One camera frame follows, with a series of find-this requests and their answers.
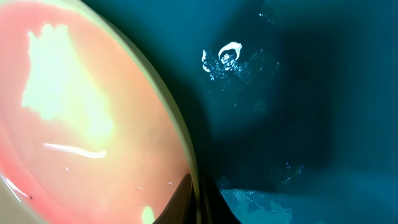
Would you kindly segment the yellow plate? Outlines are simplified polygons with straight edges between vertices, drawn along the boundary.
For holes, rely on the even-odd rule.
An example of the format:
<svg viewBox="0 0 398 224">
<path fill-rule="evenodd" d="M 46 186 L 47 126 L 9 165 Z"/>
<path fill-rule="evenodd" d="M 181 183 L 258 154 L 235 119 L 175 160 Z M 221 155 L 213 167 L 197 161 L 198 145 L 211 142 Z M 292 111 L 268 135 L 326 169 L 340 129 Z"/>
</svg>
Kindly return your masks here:
<svg viewBox="0 0 398 224">
<path fill-rule="evenodd" d="M 1 2 L 1 222 L 154 223 L 187 126 L 142 52 L 81 1 Z"/>
</svg>

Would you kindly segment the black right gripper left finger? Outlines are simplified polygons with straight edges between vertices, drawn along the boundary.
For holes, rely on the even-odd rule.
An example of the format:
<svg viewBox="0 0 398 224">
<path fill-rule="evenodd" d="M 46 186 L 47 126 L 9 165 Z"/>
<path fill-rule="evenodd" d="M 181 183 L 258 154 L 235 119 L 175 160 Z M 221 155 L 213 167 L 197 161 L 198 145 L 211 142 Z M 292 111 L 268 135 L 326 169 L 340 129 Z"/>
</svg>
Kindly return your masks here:
<svg viewBox="0 0 398 224">
<path fill-rule="evenodd" d="M 194 224 L 195 194 L 192 177 L 186 174 L 179 183 L 164 211 L 155 219 L 154 224 Z"/>
</svg>

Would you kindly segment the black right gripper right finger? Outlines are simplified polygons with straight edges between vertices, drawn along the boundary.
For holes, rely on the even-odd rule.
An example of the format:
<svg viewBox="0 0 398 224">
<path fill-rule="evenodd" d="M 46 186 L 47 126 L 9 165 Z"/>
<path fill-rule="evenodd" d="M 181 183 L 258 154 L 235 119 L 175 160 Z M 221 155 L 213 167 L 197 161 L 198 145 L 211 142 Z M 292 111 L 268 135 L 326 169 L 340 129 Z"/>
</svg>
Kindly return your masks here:
<svg viewBox="0 0 398 224">
<path fill-rule="evenodd" d="M 200 187 L 203 224 L 241 224 L 211 178 L 202 177 Z"/>
</svg>

